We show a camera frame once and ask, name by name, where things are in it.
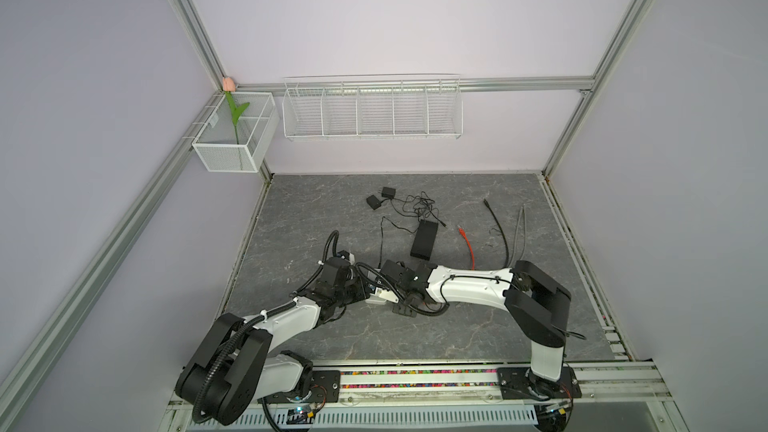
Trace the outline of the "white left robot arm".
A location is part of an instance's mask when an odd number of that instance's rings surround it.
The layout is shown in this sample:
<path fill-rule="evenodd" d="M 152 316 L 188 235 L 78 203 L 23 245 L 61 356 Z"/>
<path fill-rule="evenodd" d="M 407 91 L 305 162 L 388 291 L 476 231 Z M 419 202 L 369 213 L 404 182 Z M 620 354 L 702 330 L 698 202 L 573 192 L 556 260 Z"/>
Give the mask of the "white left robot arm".
<path fill-rule="evenodd" d="M 332 231 L 318 268 L 290 301 L 253 316 L 220 315 L 183 367 L 175 394 L 192 405 L 192 421 L 229 425 L 254 398 L 310 393 L 312 362 L 296 353 L 269 354 L 295 336 L 343 317 L 349 305 L 369 298 L 352 254 L 338 249 Z"/>

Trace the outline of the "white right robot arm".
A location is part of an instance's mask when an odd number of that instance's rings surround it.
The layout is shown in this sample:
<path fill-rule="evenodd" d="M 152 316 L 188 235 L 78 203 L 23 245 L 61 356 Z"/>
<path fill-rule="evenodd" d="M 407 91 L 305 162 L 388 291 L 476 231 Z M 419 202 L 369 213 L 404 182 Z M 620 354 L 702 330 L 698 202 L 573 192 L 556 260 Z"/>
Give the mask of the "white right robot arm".
<path fill-rule="evenodd" d="M 415 271 L 387 261 L 380 269 L 362 262 L 354 269 L 387 292 L 388 301 L 412 315 L 437 317 L 459 303 L 507 311 L 531 342 L 531 381 L 560 381 L 572 296 L 534 263 L 519 260 L 511 267 L 486 271 L 427 264 Z"/>

